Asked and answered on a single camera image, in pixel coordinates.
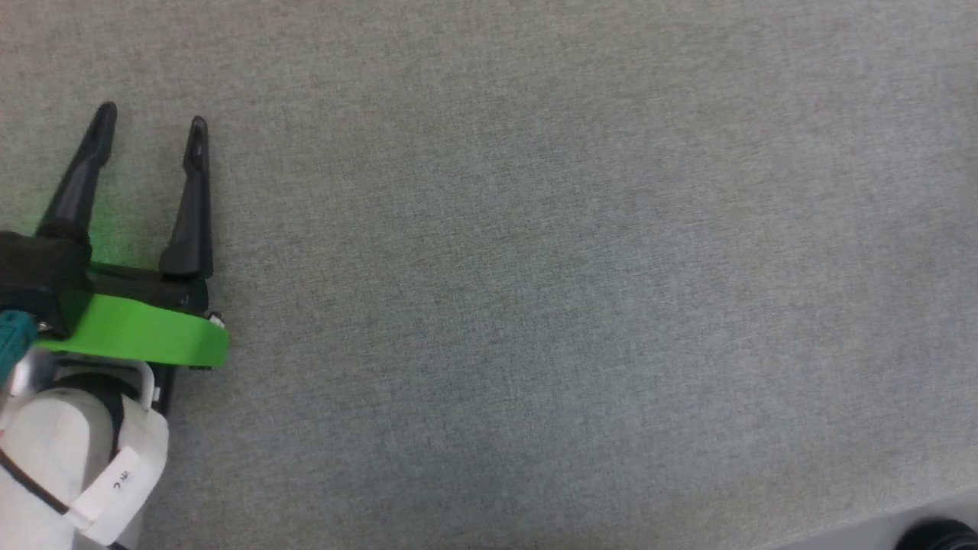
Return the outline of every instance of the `black object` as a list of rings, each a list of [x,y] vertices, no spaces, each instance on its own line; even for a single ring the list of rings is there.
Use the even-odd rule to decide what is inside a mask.
[[[931,520],[907,531],[895,550],[978,550],[978,532],[955,520]]]
[[[30,313],[45,336],[70,337],[92,299],[91,257],[87,243],[0,232],[0,309]]]
[[[184,185],[170,245],[159,258],[159,271],[171,277],[203,278],[214,273],[210,242],[210,158],[207,122],[194,117],[184,153]]]
[[[114,103],[95,112],[33,237],[0,233],[0,309],[32,314],[47,337],[70,337],[92,299],[88,224],[115,119]]]
[[[159,270],[91,262],[88,227],[99,170],[111,155],[117,113],[112,102],[95,112],[34,235],[0,232],[0,310],[32,314],[48,338],[70,338],[95,293],[200,316],[208,309],[206,279],[214,270],[210,159],[207,123],[199,116],[187,138],[187,181]],[[176,369],[150,366],[159,387],[154,408],[165,416]]]

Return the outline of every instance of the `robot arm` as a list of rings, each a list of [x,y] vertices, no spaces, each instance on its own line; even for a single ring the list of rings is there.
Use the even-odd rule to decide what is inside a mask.
[[[0,396],[4,549],[134,549],[166,461],[177,369],[170,358],[196,356],[151,349],[140,356],[132,342],[113,339],[182,327],[157,338],[180,334],[171,344],[179,348],[202,323],[224,337],[212,355],[223,360],[226,351],[223,323],[207,314],[213,268],[202,118],[191,125],[187,183],[159,270],[90,261],[88,225],[115,119],[115,104],[99,107],[33,236],[0,232],[0,381],[4,362],[17,361]],[[107,311],[131,315],[119,324]],[[78,349],[85,353],[71,352]]]

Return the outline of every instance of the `green plastic bracket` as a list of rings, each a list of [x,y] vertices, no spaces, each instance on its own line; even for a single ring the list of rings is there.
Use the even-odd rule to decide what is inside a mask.
[[[113,359],[222,367],[228,341],[227,331],[201,317],[95,295],[70,339],[42,338],[37,345]]]

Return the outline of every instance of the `gray carpet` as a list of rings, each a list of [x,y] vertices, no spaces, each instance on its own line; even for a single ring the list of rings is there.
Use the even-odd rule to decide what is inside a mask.
[[[210,122],[227,370],[145,548],[762,548],[978,484],[971,0],[0,6],[0,226]]]

